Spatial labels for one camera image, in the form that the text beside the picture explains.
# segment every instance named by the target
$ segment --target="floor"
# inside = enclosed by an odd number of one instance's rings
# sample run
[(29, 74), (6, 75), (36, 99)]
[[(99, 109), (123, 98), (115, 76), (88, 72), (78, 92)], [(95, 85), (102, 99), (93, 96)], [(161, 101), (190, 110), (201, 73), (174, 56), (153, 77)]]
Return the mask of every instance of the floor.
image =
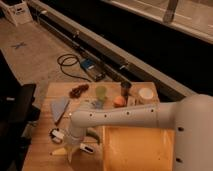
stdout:
[[(50, 82), (85, 82), (64, 75), (57, 64), (57, 58), (63, 54), (79, 54), (37, 22), (15, 27), (5, 18), (0, 18), (0, 49), (21, 84), (37, 84), (35, 105), (39, 108)], [(89, 79), (78, 64), (66, 68), (66, 72)]]

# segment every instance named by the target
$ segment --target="wooden board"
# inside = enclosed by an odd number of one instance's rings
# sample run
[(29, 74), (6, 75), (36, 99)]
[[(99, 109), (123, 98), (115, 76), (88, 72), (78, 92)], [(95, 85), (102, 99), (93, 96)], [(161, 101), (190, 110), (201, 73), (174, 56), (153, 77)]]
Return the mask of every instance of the wooden board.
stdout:
[[(123, 171), (125, 169), (161, 171), (164, 168), (167, 169), (165, 171), (171, 170), (173, 132), (158, 129), (104, 127), (104, 131), (102, 131), (101, 126), (95, 127), (94, 129), (100, 135), (103, 145), (101, 143), (98, 146), (94, 139), (85, 138), (85, 142), (94, 147), (94, 155), (78, 151), (73, 156), (71, 165), (67, 161), (67, 156), (51, 156), (50, 153), (62, 145), (54, 144), (49, 137), (51, 129), (56, 127), (52, 119), (50, 103), (55, 99), (68, 97), (72, 88), (81, 84), (85, 84), (85, 82), (51, 83), (49, 85), (41, 108), (38, 126), (33, 134), (32, 144), (24, 162), (23, 171)], [(154, 97), (149, 101), (144, 101), (144, 103), (159, 101), (153, 83), (137, 82), (132, 84), (130, 90), (132, 96), (137, 96), (140, 88), (149, 87), (153, 90)], [(89, 83), (87, 92), (83, 93), (79, 99), (70, 101), (58, 127), (63, 129), (67, 127), (69, 113), (73, 112), (82, 101), (96, 98), (95, 89), (99, 85), (107, 88), (107, 100), (104, 108), (112, 108), (113, 99), (120, 94), (120, 83)]]

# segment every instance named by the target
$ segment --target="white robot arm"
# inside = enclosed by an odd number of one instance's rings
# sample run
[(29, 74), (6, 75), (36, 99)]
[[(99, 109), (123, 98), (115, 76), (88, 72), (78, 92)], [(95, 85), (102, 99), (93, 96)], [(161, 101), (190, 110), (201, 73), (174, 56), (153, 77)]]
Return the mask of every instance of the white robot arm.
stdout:
[(211, 96), (194, 95), (179, 102), (110, 110), (80, 106), (70, 118), (69, 143), (81, 143), (86, 129), (98, 125), (174, 129), (173, 170), (213, 170), (213, 97)]

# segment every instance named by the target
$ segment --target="cable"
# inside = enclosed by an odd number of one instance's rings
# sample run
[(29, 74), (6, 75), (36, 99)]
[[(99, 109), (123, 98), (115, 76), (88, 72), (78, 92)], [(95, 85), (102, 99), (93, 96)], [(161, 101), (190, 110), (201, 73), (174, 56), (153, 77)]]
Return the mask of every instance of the cable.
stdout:
[[(71, 63), (71, 64), (65, 64), (65, 62), (66, 62), (67, 60), (69, 60), (69, 59), (75, 59), (75, 61), (74, 61), (73, 63)], [(68, 54), (64, 54), (64, 55), (61, 55), (61, 56), (58, 57), (57, 63), (60, 65), (61, 72), (64, 73), (65, 75), (67, 75), (67, 76), (69, 76), (69, 77), (79, 78), (79, 79), (82, 79), (82, 80), (86, 80), (86, 81), (88, 81), (88, 82), (91, 82), (91, 80), (89, 80), (89, 79), (87, 79), (87, 78), (80, 77), (80, 76), (76, 76), (76, 75), (71, 75), (71, 74), (69, 74), (69, 73), (67, 73), (67, 72), (65, 72), (65, 71), (63, 70), (63, 67), (71, 67), (71, 66), (73, 66), (73, 65), (75, 65), (75, 64), (77, 64), (77, 63), (80, 64), (80, 61), (79, 61), (79, 59), (78, 59), (78, 57), (77, 57), (76, 55), (74, 55), (74, 54), (69, 54), (69, 53), (68, 53)]]

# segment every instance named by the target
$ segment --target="wire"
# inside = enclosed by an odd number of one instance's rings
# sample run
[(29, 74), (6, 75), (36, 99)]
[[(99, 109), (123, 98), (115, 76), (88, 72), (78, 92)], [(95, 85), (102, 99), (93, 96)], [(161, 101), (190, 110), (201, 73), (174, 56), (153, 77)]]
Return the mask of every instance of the wire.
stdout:
[[(67, 60), (70, 60), (70, 59), (75, 59), (75, 61), (71, 64), (67, 64), (65, 63)], [(64, 73), (65, 75), (69, 76), (69, 77), (73, 77), (73, 78), (79, 78), (79, 79), (82, 79), (82, 80), (86, 80), (88, 82), (91, 82), (91, 80), (85, 78), (85, 77), (80, 77), (80, 76), (76, 76), (76, 75), (71, 75), (67, 72), (64, 71), (63, 67), (71, 67), (77, 63), (80, 64), (80, 61), (78, 59), (78, 57), (74, 54), (71, 54), (71, 53), (68, 53), (68, 54), (64, 54), (64, 55), (61, 55), (57, 58), (57, 63), (60, 65), (60, 69), (61, 69), (61, 72)]]

